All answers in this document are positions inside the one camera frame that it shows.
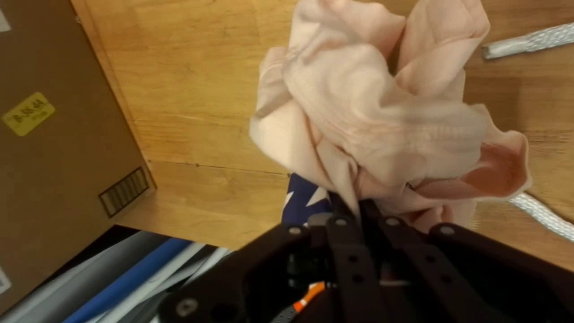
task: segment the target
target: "wooden floor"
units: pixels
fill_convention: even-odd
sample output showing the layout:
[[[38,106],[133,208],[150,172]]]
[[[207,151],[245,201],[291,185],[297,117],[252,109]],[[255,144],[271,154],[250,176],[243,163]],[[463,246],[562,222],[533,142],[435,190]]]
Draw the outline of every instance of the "wooden floor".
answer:
[[[239,248],[279,221],[286,172],[248,138],[259,63],[286,45],[295,0],[74,0],[158,194],[124,224]],[[408,13],[415,0],[385,0]],[[489,41],[574,22],[571,0],[485,0]],[[574,47],[469,63],[469,102],[532,140],[533,194],[574,219]],[[574,246],[510,205],[471,228],[574,269]]]

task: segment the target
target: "blue fabric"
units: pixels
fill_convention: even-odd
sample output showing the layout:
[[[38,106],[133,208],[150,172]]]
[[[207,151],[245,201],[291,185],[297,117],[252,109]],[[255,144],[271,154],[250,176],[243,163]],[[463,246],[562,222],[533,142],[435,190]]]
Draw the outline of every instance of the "blue fabric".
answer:
[[[324,212],[332,212],[329,192],[298,174],[291,174],[282,222],[288,226],[302,226],[311,215]]]

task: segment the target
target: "screw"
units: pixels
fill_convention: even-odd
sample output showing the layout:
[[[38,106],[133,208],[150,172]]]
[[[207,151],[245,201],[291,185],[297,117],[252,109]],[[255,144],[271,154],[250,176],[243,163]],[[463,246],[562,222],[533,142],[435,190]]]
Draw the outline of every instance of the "screw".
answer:
[[[291,235],[302,235],[302,230],[295,226],[295,228],[289,228],[289,233]]]
[[[194,298],[185,298],[184,301],[178,303],[178,316],[180,318],[189,318],[198,310],[200,303]]]
[[[385,222],[386,222],[388,226],[399,226],[399,224],[401,224],[401,221],[395,219],[395,217],[390,217],[390,219],[386,219]]]
[[[442,233],[444,235],[454,235],[454,228],[453,226],[442,226]]]

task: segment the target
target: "barcode label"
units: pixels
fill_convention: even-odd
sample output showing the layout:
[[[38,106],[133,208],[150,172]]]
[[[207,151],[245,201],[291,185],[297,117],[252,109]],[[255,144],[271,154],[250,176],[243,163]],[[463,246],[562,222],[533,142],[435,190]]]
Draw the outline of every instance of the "barcode label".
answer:
[[[141,169],[133,170],[130,176],[123,178],[112,188],[101,194],[101,201],[110,217],[117,215],[139,196],[150,188],[146,172]]]
[[[0,294],[10,291],[11,287],[13,287],[11,280],[8,278],[8,275],[0,267]]]

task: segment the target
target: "crumpled fabric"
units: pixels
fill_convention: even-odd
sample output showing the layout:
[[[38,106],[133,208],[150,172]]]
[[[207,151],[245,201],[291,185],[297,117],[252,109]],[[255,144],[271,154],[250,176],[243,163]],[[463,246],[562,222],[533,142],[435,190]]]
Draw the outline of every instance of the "crumpled fabric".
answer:
[[[463,102],[465,65],[490,30],[481,0],[300,0],[289,45],[261,65],[255,145],[336,192],[359,215],[377,201],[428,231],[478,201],[532,185],[528,138]]]

